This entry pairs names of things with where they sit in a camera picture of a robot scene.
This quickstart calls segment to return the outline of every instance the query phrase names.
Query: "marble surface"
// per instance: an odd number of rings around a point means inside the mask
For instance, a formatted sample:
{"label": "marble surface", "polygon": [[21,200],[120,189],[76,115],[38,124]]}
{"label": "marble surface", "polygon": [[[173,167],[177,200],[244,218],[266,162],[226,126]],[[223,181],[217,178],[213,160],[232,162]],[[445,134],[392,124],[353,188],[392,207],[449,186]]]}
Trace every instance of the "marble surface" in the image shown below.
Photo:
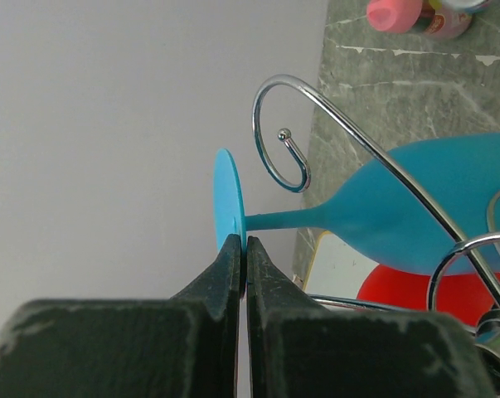
{"label": "marble surface", "polygon": [[[477,14],[461,37],[374,31],[367,0],[330,0],[318,88],[385,150],[425,138],[500,131],[500,0]],[[313,182],[303,207],[331,195],[370,155],[315,110],[308,160]],[[297,234],[301,279],[321,233]]]}

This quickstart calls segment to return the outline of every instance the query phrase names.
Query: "metal ring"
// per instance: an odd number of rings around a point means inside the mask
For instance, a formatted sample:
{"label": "metal ring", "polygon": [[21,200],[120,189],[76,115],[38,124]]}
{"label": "metal ring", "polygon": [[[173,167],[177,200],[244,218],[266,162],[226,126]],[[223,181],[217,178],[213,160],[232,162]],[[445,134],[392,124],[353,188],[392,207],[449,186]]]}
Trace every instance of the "metal ring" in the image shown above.
{"label": "metal ring", "polygon": [[[268,79],[257,91],[253,105],[253,132],[255,136],[255,143],[257,145],[257,150],[266,169],[269,174],[274,178],[274,180],[281,186],[289,189],[292,192],[301,192],[307,188],[308,185],[302,184],[298,186],[291,185],[287,180],[285,180],[274,167],[273,163],[270,161],[269,156],[266,152],[265,145],[263,143],[261,131],[260,131],[260,110],[262,107],[263,99],[273,87],[276,85],[286,85],[291,87],[311,101],[313,101],[317,106],[319,106],[325,113],[327,113],[335,122],[337,122],[351,137],[353,137],[360,145],[364,147],[375,159],[382,163],[382,165],[388,169],[402,184],[417,198],[417,200],[426,208],[426,210],[434,217],[437,222],[447,231],[447,233],[454,239],[456,243],[465,242],[468,237],[465,235],[464,231],[456,224],[456,222],[445,212],[444,208],[403,168],[394,158],[392,158],[388,153],[386,153],[378,143],[376,143],[371,137],[364,133],[352,120],[350,120],[340,109],[338,109],[334,104],[327,99],[325,96],[317,92],[313,87],[305,83],[304,81],[293,77],[291,75],[276,75]],[[308,180],[306,183],[310,183],[308,176],[308,164],[306,159],[301,158],[297,153],[294,158],[298,164],[303,164],[305,169],[301,166],[301,173],[303,176],[307,176]],[[493,284],[496,282],[497,287],[500,288],[500,283],[494,278],[494,273],[489,269],[485,259],[479,252],[469,252],[468,259],[473,264],[476,270],[479,270],[480,276],[486,275],[488,278],[488,284]],[[500,289],[496,289],[493,297],[495,301],[500,306]]]}
{"label": "metal ring", "polygon": [[[435,269],[434,273],[430,277],[429,289],[426,297],[427,309],[430,311],[436,310],[436,298],[438,293],[439,282],[443,277],[443,274],[450,265],[455,262],[462,255],[470,255],[470,250],[477,249],[480,246],[498,242],[500,243],[500,232],[490,232],[488,234],[477,236],[473,239],[466,240],[464,242],[459,242],[454,245],[453,249],[443,258],[441,263]],[[500,282],[498,282],[495,274],[491,271],[489,267],[485,269],[477,267],[474,268],[489,293],[493,296],[495,303],[500,307]]]}

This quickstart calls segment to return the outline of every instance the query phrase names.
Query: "metal ball tip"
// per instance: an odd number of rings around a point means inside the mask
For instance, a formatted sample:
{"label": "metal ball tip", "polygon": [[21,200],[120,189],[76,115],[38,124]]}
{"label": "metal ball tip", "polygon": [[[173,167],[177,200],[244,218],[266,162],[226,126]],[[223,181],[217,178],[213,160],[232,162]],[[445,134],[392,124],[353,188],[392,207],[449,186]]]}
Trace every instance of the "metal ball tip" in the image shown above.
{"label": "metal ball tip", "polygon": [[289,139],[292,137],[292,133],[288,129],[281,129],[277,133],[277,138],[279,138],[279,141],[284,141],[285,139]]}

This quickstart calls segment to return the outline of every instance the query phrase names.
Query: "white wall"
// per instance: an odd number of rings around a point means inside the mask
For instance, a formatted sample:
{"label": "white wall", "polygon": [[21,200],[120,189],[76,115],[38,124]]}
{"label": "white wall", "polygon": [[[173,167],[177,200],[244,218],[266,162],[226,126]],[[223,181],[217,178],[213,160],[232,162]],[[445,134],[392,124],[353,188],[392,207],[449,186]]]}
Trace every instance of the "white wall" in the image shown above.
{"label": "white wall", "polygon": [[[249,213],[288,210],[251,134],[276,73],[316,81],[325,0],[0,2],[0,325],[41,297],[161,298],[215,257],[216,150],[238,162]],[[265,102],[306,149],[310,103]],[[294,231],[260,235],[290,269]]]}

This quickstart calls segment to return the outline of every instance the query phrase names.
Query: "red object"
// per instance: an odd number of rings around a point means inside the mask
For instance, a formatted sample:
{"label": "red object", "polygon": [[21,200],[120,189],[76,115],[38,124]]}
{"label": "red object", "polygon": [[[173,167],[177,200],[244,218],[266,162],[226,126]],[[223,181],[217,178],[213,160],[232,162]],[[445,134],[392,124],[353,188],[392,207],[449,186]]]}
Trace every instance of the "red object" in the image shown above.
{"label": "red object", "polygon": [[[495,274],[500,281],[500,274]],[[366,278],[357,299],[426,310],[430,277],[378,265]],[[476,274],[448,275],[441,279],[437,310],[476,326],[493,306],[493,298]]]}

